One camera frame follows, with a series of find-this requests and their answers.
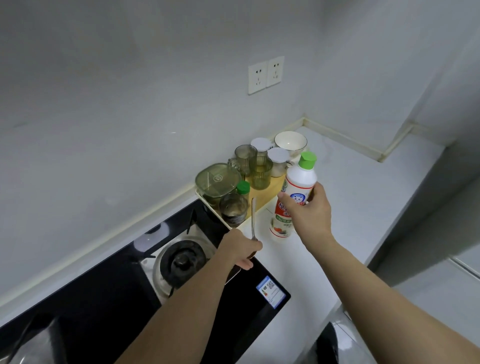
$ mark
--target black glass stovetop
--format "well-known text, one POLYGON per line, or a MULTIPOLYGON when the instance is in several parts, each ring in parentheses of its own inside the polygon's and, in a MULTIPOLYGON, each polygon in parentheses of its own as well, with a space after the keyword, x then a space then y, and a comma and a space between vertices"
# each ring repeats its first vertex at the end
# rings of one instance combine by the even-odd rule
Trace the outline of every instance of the black glass stovetop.
MULTIPOLYGON (((59 318, 69 364, 115 362, 161 306, 140 262, 192 224, 216 247, 228 232, 200 200, 165 223, 169 236, 146 252, 129 244, 1 327, 0 354, 8 353, 37 314, 48 313, 59 318)), ((256 258, 252 262, 252 269, 240 270, 224 288, 202 363, 236 362, 290 299, 256 258), (286 295, 276 308, 256 289, 267 276, 286 295)))

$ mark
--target electrical socket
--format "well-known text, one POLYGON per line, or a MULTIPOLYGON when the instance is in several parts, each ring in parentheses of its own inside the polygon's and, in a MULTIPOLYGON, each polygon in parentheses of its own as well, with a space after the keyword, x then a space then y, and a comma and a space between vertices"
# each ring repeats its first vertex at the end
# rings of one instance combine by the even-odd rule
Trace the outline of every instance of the electrical socket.
POLYGON ((248 94, 263 90, 267 84, 268 62, 260 62, 248 67, 248 94))
POLYGON ((267 87, 278 84, 282 81, 283 63, 285 56, 273 58, 268 62, 267 87))

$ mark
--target dish soap bottle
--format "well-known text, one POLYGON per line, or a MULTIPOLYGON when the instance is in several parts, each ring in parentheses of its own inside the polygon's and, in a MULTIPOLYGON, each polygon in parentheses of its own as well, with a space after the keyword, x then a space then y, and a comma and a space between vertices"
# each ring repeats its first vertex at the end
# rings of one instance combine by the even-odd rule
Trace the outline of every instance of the dish soap bottle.
MULTIPOLYGON (((312 152, 300 154, 298 165, 287 170, 287 176, 282 185, 282 192, 287 193, 297 204, 304 205, 317 182, 313 166, 317 156, 312 152)), ((292 218, 280 200, 277 200, 275 212, 270 223, 270 231, 279 238, 288 237, 293 230, 292 218)))

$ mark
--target green bottle cap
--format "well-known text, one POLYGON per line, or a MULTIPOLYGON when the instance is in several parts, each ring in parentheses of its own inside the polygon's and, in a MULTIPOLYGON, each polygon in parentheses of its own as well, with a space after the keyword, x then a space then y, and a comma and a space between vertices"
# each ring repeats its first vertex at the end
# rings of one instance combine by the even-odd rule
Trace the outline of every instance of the green bottle cap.
POLYGON ((247 194, 250 192, 250 184, 247 181, 240 181, 237 184, 237 192, 239 194, 247 194))
POLYGON ((311 170, 317 161, 317 156, 313 152, 302 152, 300 154, 299 166, 304 170, 311 170))

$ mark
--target wooden tray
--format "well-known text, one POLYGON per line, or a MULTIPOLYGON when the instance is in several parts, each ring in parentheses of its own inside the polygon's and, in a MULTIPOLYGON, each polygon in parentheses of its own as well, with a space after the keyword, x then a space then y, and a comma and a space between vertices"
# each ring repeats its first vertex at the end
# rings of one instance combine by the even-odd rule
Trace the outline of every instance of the wooden tray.
MULTIPOLYGON (((255 190, 253 188, 250 189, 250 196, 249 196, 249 202, 248 202, 248 212, 247 212, 247 217, 241 225, 245 224, 246 221, 250 220, 250 216, 252 215, 252 209, 250 207, 252 203, 252 198, 256 197, 257 198, 257 206, 255 211, 258 212, 260 210, 263 210, 266 205, 281 191, 283 181, 285 180, 285 174, 281 177, 272 177, 270 181, 270 185, 265 188, 264 190, 255 190)), ((213 211, 213 213, 220 219, 220 221, 223 222, 223 224, 228 227, 229 229, 232 229, 231 226, 229 226, 221 217, 220 211, 215 210, 212 208, 207 201, 198 193, 198 190, 196 191, 197 196, 205 203, 205 205, 208 206, 210 210, 213 211)))

